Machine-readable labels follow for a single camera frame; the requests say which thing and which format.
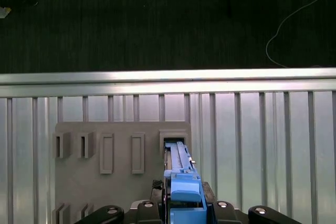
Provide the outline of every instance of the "vertical metal bar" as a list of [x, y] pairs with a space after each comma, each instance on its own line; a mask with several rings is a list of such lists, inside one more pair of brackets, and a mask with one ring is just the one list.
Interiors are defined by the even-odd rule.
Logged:
[[209, 94], [201, 94], [201, 168], [202, 179], [207, 181], [214, 194], [216, 191], [216, 140], [214, 125], [214, 99]]
[[0, 223], [8, 224], [7, 99], [0, 99]]
[[133, 110], [134, 110], [134, 121], [138, 122], [139, 118], [139, 96], [134, 95], [133, 97]]
[[164, 102], [164, 94], [160, 94], [159, 95], [159, 121], [160, 122], [164, 122], [164, 119], [165, 119], [165, 102]]
[[279, 199], [277, 192], [277, 140], [276, 140], [276, 94], [265, 94], [265, 148], [266, 148], [266, 175], [267, 175], [267, 206], [278, 209]]
[[34, 223], [32, 98], [13, 99], [14, 223]]
[[191, 147], [193, 160], [197, 165], [197, 170], [202, 176], [202, 156], [201, 156], [201, 103], [199, 94], [190, 94], [190, 123], [191, 123]]
[[83, 121], [82, 97], [63, 97], [63, 121], [64, 122]]
[[190, 123], [190, 95], [184, 94], [184, 121]]
[[273, 94], [273, 99], [273, 122], [275, 122], [274, 140], [277, 153], [275, 162], [276, 209], [283, 214], [287, 214], [285, 97], [283, 93], [275, 93]]
[[108, 97], [88, 97], [89, 122], [107, 122]]
[[126, 122], [134, 121], [134, 101], [132, 95], [124, 96], [124, 120]]
[[286, 200], [286, 139], [283, 93], [265, 94], [267, 202], [283, 214]]
[[259, 93], [242, 93], [241, 139], [243, 211], [261, 202], [261, 151]]
[[238, 207], [235, 94], [218, 93], [215, 100], [217, 196]]
[[113, 97], [108, 97], [108, 121], [113, 122]]
[[336, 213], [334, 134], [336, 125], [332, 92], [314, 93], [318, 223], [333, 223]]
[[113, 121], [124, 121], [124, 98], [122, 95], [113, 96]]
[[242, 139], [242, 117], [241, 117], [241, 103], [240, 94], [235, 94], [235, 114], [236, 114], [236, 174], [237, 174], [237, 207], [243, 209], [243, 151], [241, 149]]
[[311, 220], [318, 223], [314, 94], [308, 92]]
[[48, 98], [37, 98], [33, 101], [33, 123], [35, 130], [33, 135], [37, 139], [37, 159], [34, 165], [38, 169], [37, 180], [34, 186], [38, 187], [38, 223], [48, 223], [48, 193], [49, 193], [49, 131], [48, 131]]
[[48, 193], [48, 223], [51, 224], [51, 212], [55, 209], [55, 159], [53, 157], [53, 149], [52, 149], [52, 141], [53, 141], [53, 133], [55, 132], [55, 127], [57, 122], [62, 117], [59, 116], [59, 113], [62, 113], [63, 109], [59, 107], [60, 103], [58, 102], [57, 97], [50, 97], [47, 101], [47, 140], [48, 140], [48, 148], [49, 148], [49, 176], [48, 176], [48, 185], [49, 185], [49, 193]]
[[265, 93], [259, 94], [260, 109], [260, 149], [261, 149], [261, 204], [268, 206], [267, 194], [267, 142]]
[[293, 217], [311, 223], [311, 184], [309, 146], [309, 106], [307, 92], [292, 92], [290, 102], [290, 133], [292, 151]]
[[184, 121], [185, 120], [184, 94], [164, 95], [164, 120]]
[[291, 120], [289, 93], [284, 93], [285, 102], [285, 133], [286, 133], [286, 198], [287, 215], [293, 217], [293, 182], [292, 182], [292, 150], [291, 150]]
[[159, 95], [149, 94], [139, 96], [140, 121], [159, 121]]
[[215, 94], [210, 94], [210, 140], [211, 140], [211, 151], [212, 155], [210, 155], [211, 161], [212, 161], [212, 180], [213, 180], [213, 188], [214, 188], [214, 194], [216, 197], [218, 197], [218, 179], [217, 179], [217, 139], [216, 139], [216, 100], [215, 100]]
[[33, 98], [32, 105], [32, 142], [33, 142], [33, 220], [39, 223], [39, 172], [38, 172], [38, 107], [37, 98]]
[[83, 105], [83, 122], [89, 121], [89, 99], [88, 97], [82, 97], [82, 105]]
[[57, 98], [57, 121], [63, 122], [63, 97]]

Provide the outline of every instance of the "slot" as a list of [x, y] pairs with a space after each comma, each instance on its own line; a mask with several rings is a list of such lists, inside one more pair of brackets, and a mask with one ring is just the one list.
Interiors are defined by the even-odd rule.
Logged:
[[132, 173], [143, 174], [145, 169], [145, 138], [144, 133], [134, 133], [132, 135]]
[[60, 145], [61, 145], [61, 138], [56, 136], [56, 157], [60, 156]]
[[85, 137], [81, 137], [81, 156], [85, 157]]
[[91, 133], [79, 133], [77, 136], [77, 156], [78, 158], [90, 158], [95, 154], [95, 135]]
[[60, 204], [52, 213], [54, 224], [70, 224], [70, 205]]
[[113, 172], [113, 134], [102, 134], [100, 139], [99, 166], [101, 174]]
[[66, 158], [71, 154], [70, 133], [55, 133], [53, 139], [54, 158]]

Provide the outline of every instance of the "rectangular slot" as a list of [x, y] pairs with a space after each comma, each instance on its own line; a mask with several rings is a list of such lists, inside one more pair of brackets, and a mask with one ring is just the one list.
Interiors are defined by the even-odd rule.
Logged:
[[85, 157], [85, 137], [81, 137], [81, 156]]
[[144, 133], [132, 135], [132, 173], [144, 173]]
[[77, 212], [77, 221], [80, 221], [81, 219], [85, 217], [85, 211], [87, 208], [88, 208], [88, 204], [85, 204], [79, 209], [79, 211]]
[[56, 136], [56, 157], [59, 157], [60, 155], [60, 145], [61, 145], [61, 139], [59, 136]]
[[94, 139], [92, 132], [78, 134], [78, 158], [90, 158], [94, 155]]
[[60, 204], [52, 213], [54, 224], [70, 224], [70, 205]]
[[113, 134], [102, 134], [100, 139], [100, 173], [113, 172]]
[[70, 133], [54, 134], [54, 158], [66, 158], [71, 154]]
[[160, 130], [160, 155], [164, 155], [164, 142], [182, 142], [188, 146], [188, 135], [184, 129]]

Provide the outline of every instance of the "gray panel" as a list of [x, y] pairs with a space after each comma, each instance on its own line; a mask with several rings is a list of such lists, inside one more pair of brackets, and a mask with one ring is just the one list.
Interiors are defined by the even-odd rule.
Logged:
[[37, 99], [38, 223], [48, 223], [49, 128], [48, 98]]
[[259, 93], [243, 93], [241, 139], [243, 211], [261, 204], [261, 142]]
[[58, 111], [57, 97], [48, 98], [48, 142], [49, 142], [49, 192], [48, 192], [48, 224], [51, 223], [51, 211], [55, 209], [55, 159], [53, 157], [52, 139], [57, 124]]
[[124, 96], [122, 95], [113, 96], [113, 121], [124, 121]]
[[201, 168], [202, 180], [209, 183], [217, 195], [216, 181], [216, 136], [214, 96], [201, 94]]
[[0, 99], [0, 223], [7, 224], [7, 99]]
[[139, 96], [139, 119], [140, 121], [159, 121], [159, 96], [140, 95]]
[[202, 176], [201, 156], [201, 108], [200, 95], [190, 94], [190, 124], [191, 124], [191, 147], [193, 160], [196, 161], [197, 170]]
[[124, 120], [125, 122], [134, 121], [134, 100], [132, 95], [124, 96]]
[[89, 101], [89, 121], [108, 121], [108, 97], [88, 97]]
[[145, 135], [134, 133], [132, 135], [132, 173], [142, 174], [145, 171]]
[[287, 212], [286, 137], [283, 93], [266, 93], [267, 203], [283, 214]]
[[335, 222], [336, 192], [332, 92], [315, 92], [316, 177], [319, 223]]
[[165, 121], [184, 121], [184, 94], [164, 95]]
[[13, 99], [14, 223], [33, 223], [33, 100]]
[[63, 121], [64, 122], [83, 121], [82, 97], [63, 97]]
[[235, 94], [216, 94], [217, 196], [237, 205]]
[[290, 93], [289, 101], [293, 217], [302, 223], [311, 223], [308, 93]]
[[[185, 133], [187, 138], [190, 139], [191, 135], [190, 125], [185, 122], [59, 123], [55, 132], [70, 132], [72, 136], [77, 136], [83, 129], [96, 133], [96, 154], [86, 160], [78, 158], [78, 145], [72, 144], [72, 155], [66, 159], [56, 159], [56, 206], [70, 204], [71, 223], [78, 217], [78, 211], [84, 204], [93, 204], [95, 209], [114, 204], [129, 209], [132, 202], [149, 198], [153, 179], [162, 179], [163, 176], [164, 160], [159, 151], [159, 132], [176, 132], [179, 129], [177, 131]], [[144, 155], [141, 154], [144, 158], [144, 162], [141, 162], [144, 164], [142, 174], [132, 173], [132, 136], [135, 133], [145, 134]], [[111, 139], [112, 134], [113, 145], [105, 146], [103, 154], [113, 152], [113, 172], [101, 174], [99, 141], [102, 135]], [[138, 168], [142, 169], [142, 165], [134, 168], [140, 171]]]

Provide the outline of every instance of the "reflective metal surface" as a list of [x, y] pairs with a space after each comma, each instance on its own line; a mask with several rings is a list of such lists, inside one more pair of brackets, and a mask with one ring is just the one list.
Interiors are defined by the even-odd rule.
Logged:
[[2, 74], [0, 85], [138, 81], [333, 79], [334, 68]]
[[334, 69], [0, 75], [0, 223], [51, 223], [61, 121], [190, 122], [219, 199], [334, 223], [335, 90]]

